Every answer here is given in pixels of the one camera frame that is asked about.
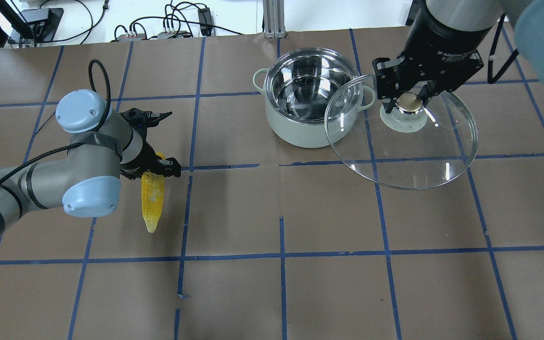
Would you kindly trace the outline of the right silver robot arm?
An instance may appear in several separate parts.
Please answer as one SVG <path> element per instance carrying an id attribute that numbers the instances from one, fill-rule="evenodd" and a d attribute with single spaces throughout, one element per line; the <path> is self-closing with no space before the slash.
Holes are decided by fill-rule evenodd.
<path id="1" fill-rule="evenodd" d="M 457 90 L 482 67 L 493 84 L 523 56 L 544 84 L 544 0 L 414 0 L 406 45 L 395 60 L 372 62 L 386 113 L 419 112 Z"/>

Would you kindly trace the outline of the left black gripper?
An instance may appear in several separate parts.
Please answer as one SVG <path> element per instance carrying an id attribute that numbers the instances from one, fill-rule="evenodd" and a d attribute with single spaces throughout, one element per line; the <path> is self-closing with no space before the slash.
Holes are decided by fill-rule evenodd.
<path id="1" fill-rule="evenodd" d="M 175 158 L 157 155 L 153 146 L 147 142 L 148 129 L 157 127 L 172 114 L 172 111 L 155 113 L 138 108 L 119 113 L 130 132 L 129 140 L 123 144 L 119 176 L 136 180 L 142 178 L 145 171 L 151 171 L 158 176 L 181 177 L 181 164 Z"/>

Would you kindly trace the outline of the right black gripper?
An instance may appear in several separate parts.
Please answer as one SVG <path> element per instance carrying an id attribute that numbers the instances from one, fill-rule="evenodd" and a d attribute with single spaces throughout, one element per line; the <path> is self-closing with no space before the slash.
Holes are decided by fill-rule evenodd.
<path id="1" fill-rule="evenodd" d="M 376 97 L 381 113 L 391 113 L 400 95 L 424 82 L 418 97 L 428 105 L 443 91 L 455 91 L 484 66 L 477 51 L 485 30 L 438 33 L 431 28 L 413 28 L 404 50 L 395 59 L 372 62 Z"/>

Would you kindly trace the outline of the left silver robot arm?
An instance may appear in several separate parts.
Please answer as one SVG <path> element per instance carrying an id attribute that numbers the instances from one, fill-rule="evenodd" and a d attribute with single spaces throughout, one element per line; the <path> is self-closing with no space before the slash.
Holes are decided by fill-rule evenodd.
<path id="1" fill-rule="evenodd" d="M 92 90 L 65 95 L 55 117 L 71 135 L 67 156 L 36 161 L 18 172 L 0 168 L 0 237 L 34 211 L 62 207 L 79 218 L 110 215 L 119 204 L 121 176 L 180 177 L 179 162 L 156 155 L 146 140 L 147 129 L 168 116 L 136 108 L 118 113 Z"/>

